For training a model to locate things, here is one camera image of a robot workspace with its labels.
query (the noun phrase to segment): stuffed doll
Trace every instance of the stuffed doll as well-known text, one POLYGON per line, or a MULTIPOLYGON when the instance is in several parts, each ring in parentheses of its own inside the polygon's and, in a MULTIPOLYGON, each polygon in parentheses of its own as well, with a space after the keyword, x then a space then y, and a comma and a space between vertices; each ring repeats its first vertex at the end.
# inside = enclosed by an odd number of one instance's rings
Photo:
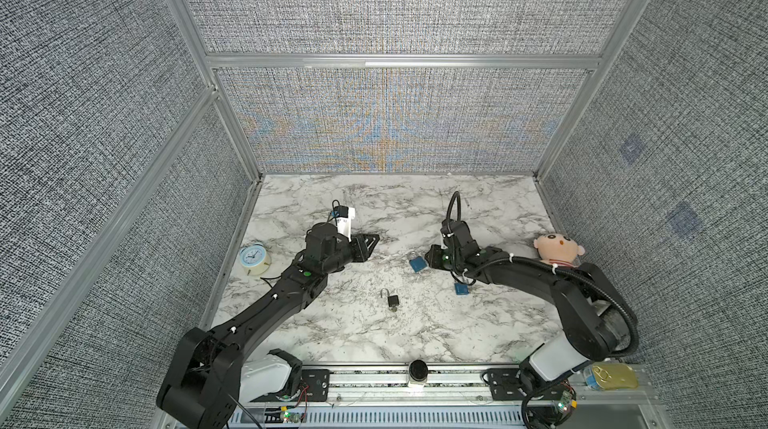
POLYGON ((575 267, 576 256, 584 255, 586 252, 573 239, 556 233, 538 236, 533 241, 533 246, 538 250, 542 262, 565 267, 575 267))

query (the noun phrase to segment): plush toy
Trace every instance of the plush toy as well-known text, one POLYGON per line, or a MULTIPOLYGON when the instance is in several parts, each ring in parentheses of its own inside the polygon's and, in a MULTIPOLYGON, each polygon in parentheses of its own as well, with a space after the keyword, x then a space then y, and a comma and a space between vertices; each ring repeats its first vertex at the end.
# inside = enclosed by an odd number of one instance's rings
POLYGON ((533 241, 533 246, 538 249, 542 262, 565 267, 575 267, 576 256, 586 253, 581 245, 576 244, 576 241, 556 233, 538 236, 533 241))

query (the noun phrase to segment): clock face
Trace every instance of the clock face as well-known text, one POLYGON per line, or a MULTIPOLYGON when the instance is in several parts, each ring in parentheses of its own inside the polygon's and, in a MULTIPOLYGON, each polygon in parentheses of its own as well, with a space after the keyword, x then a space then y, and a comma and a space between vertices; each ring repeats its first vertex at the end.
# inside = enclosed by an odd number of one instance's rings
POLYGON ((255 264, 264 259, 264 248, 260 245, 249 247, 243 251, 242 258, 246 264, 255 264))

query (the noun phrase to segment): marble tabletop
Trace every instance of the marble tabletop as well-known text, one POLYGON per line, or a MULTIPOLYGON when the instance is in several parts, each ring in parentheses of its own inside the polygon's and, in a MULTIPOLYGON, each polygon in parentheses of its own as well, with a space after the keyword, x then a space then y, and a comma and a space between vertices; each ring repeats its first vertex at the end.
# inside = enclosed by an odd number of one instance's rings
MULTIPOLYGON (((457 296, 449 273, 415 273, 408 252, 438 244, 451 194, 462 194, 462 219, 484 247, 536 257, 533 239, 552 225, 532 178, 511 175, 267 175, 241 247, 261 242, 279 275, 304 234, 325 222, 331 201, 354 207, 352 232, 381 235, 369 261, 331 274, 309 308, 283 323, 251 359, 280 348, 306 362, 517 362, 556 335, 557 311, 524 292, 480 282, 457 296), (391 312, 381 289, 398 295, 391 312)), ((268 290, 235 263, 215 324, 268 290)))

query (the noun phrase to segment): blue patch on wall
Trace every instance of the blue patch on wall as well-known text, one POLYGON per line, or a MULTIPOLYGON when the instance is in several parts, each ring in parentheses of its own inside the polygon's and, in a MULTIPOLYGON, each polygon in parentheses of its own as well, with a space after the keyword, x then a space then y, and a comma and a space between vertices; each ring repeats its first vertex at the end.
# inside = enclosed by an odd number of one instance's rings
POLYGON ((624 156, 624 160, 627 164, 632 165, 638 160, 640 154, 645 149, 645 144, 640 140, 640 136, 636 133, 632 133, 624 141, 624 144, 619 147, 619 153, 624 156))
POLYGON ((690 204, 683 201, 674 206, 667 214, 667 223, 670 229, 680 239, 692 239, 701 232, 701 219, 690 204))

